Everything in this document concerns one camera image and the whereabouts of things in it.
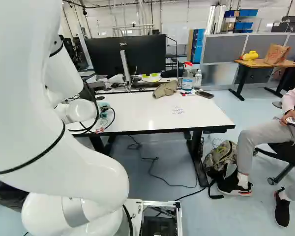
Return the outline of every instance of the backpack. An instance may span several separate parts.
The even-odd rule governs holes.
[[[204,171],[206,175],[212,179],[207,190],[211,199],[224,198],[223,195],[212,196],[210,194],[210,189],[215,183],[219,183],[224,180],[228,164],[236,164],[236,148],[237,144],[232,141],[225,140],[218,147],[211,150],[211,152],[206,155],[204,159]]]

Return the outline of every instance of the hand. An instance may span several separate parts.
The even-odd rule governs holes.
[[[288,118],[288,117],[295,118],[295,111],[294,111],[294,110],[289,110],[289,112],[287,112],[286,115],[284,115],[284,116],[280,119],[280,123],[281,123],[281,125],[283,125],[283,126],[286,126],[286,125],[287,125],[286,118]]]

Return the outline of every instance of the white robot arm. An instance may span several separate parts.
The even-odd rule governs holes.
[[[54,110],[82,89],[65,49],[49,58],[61,0],[0,1],[3,8],[0,180],[31,192],[22,221],[32,235],[112,236],[129,192],[127,173],[76,141]]]

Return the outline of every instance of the dell monitor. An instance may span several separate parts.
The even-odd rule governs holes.
[[[165,70],[165,34],[92,38],[85,42],[97,74],[123,74],[121,50],[125,51],[130,75],[135,72],[150,74]]]

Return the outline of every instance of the monitor stand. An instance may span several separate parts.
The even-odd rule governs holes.
[[[128,64],[127,64],[127,58],[125,54],[125,50],[120,51],[120,56],[121,56],[121,61],[122,61],[122,66],[123,66],[123,71],[124,71],[124,76],[126,77],[126,82],[128,85],[131,84],[131,79],[130,79],[130,74],[129,74],[129,69],[128,69]]]

